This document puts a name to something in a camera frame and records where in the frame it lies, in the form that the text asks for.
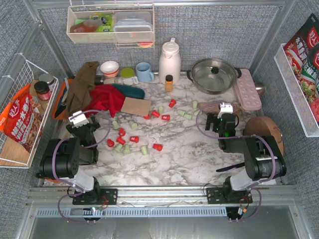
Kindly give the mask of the brown cloth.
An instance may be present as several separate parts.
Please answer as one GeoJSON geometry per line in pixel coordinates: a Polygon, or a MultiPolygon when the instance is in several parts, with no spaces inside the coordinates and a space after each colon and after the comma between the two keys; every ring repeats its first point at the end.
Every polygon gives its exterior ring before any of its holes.
{"type": "Polygon", "coordinates": [[[84,110],[91,103],[90,92],[95,89],[94,83],[99,65],[98,61],[86,62],[77,72],[77,75],[69,85],[65,117],[70,117],[75,112],[84,110]]]}

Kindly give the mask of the red cloth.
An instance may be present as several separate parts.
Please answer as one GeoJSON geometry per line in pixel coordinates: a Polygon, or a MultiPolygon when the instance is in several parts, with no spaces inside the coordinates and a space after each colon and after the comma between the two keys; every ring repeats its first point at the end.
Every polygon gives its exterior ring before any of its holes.
{"type": "Polygon", "coordinates": [[[119,112],[124,104],[125,95],[112,85],[98,85],[90,92],[92,101],[83,109],[109,111],[112,118],[119,112]]]}

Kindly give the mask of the brown cardboard sheet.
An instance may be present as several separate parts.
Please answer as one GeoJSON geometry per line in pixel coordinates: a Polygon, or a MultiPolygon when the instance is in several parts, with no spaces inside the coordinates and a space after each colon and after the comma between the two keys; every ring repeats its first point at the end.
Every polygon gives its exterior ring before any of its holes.
{"type": "Polygon", "coordinates": [[[151,101],[126,97],[121,112],[145,117],[149,114],[151,101]]]}

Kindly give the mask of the teal storage basket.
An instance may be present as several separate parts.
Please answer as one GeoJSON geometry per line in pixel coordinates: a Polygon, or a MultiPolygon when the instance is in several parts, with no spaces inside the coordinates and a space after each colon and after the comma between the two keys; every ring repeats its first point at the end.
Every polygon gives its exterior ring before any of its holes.
{"type": "Polygon", "coordinates": [[[145,92],[143,89],[132,87],[128,85],[112,84],[119,92],[121,92],[125,97],[141,99],[145,98],[145,92]]]}

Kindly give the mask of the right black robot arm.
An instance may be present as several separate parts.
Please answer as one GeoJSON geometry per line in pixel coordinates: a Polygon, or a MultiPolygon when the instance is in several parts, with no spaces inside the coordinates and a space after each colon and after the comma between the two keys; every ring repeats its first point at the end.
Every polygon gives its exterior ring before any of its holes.
{"type": "Polygon", "coordinates": [[[205,129],[218,133],[219,148],[225,153],[240,153],[242,163],[233,168],[243,170],[227,177],[222,188],[208,192],[208,200],[227,203],[251,203],[250,188],[267,179],[285,176],[287,166],[283,158],[283,140],[277,125],[269,117],[250,118],[242,137],[236,137],[238,119],[235,114],[223,114],[220,118],[208,114],[205,129]]]}

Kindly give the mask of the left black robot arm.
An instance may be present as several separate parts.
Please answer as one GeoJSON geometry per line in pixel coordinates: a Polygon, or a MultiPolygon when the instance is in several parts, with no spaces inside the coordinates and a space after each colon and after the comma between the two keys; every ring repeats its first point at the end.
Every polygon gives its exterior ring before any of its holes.
{"type": "Polygon", "coordinates": [[[98,161],[98,149],[93,132],[100,128],[96,118],[91,115],[88,123],[75,127],[68,124],[66,129],[72,137],[60,144],[52,165],[53,154],[60,139],[51,139],[44,151],[36,177],[54,180],[53,169],[60,180],[76,185],[84,192],[84,196],[96,201],[101,196],[100,185],[95,177],[89,176],[81,165],[94,165],[98,161]]]}

